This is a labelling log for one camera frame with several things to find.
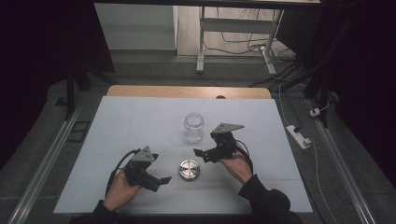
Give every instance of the table leg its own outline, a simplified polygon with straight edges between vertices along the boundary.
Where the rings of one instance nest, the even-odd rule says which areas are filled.
[[[274,68],[274,65],[271,62],[271,57],[270,57],[270,50],[271,46],[274,42],[274,38],[276,35],[277,27],[279,26],[280,18],[282,16],[283,10],[276,9],[275,11],[275,17],[274,17],[274,23],[271,28],[271,33],[268,37],[268,42],[264,48],[262,48],[262,57],[264,57],[265,64],[267,66],[267,71],[270,75],[275,75],[276,70]]]
[[[205,33],[205,7],[200,7],[200,34],[197,57],[197,73],[204,72],[204,33]]]

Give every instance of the jar mouth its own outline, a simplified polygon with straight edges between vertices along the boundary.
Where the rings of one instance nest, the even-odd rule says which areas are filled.
[[[204,125],[204,118],[198,113],[190,113],[184,120],[184,124],[189,128],[201,128]]]

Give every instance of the metal lid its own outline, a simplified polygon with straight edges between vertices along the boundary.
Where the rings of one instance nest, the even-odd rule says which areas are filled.
[[[193,160],[185,160],[178,167],[178,173],[184,180],[192,181],[199,175],[199,164]]]

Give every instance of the person's arm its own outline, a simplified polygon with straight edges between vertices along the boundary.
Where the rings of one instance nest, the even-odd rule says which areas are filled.
[[[118,216],[116,210],[129,203],[140,186],[130,186],[123,170],[114,177],[113,184],[108,191],[105,200],[100,200],[93,212],[81,221],[72,222],[76,224],[113,224]]]
[[[300,218],[290,211],[289,198],[277,189],[266,189],[257,175],[251,173],[245,157],[240,152],[235,151],[232,158],[219,162],[243,184],[239,195],[249,201],[256,221],[274,224],[302,223]]]

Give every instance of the transparent container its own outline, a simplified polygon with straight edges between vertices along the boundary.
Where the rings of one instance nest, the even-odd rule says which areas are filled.
[[[184,135],[189,143],[201,141],[204,136],[204,118],[197,113],[190,113],[184,119]]]

